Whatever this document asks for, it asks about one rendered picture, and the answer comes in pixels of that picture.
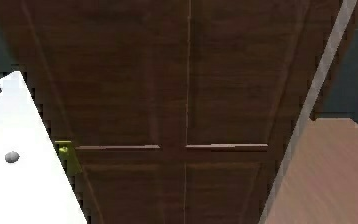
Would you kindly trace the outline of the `grey round cabinet knob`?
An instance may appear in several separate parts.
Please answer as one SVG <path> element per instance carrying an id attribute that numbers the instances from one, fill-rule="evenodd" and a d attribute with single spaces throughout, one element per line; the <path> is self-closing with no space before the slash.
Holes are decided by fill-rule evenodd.
<path id="1" fill-rule="evenodd" d="M 5 161 L 7 163 L 15 163 L 19 160 L 19 157 L 20 155 L 17 152 L 11 151 L 5 155 Z"/>

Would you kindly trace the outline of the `dark brown wooden door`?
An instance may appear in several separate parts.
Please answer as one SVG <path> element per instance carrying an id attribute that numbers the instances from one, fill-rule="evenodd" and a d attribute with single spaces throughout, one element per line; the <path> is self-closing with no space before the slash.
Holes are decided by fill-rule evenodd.
<path id="1" fill-rule="evenodd" d="M 0 0 L 92 224 L 259 224 L 342 0 Z"/>

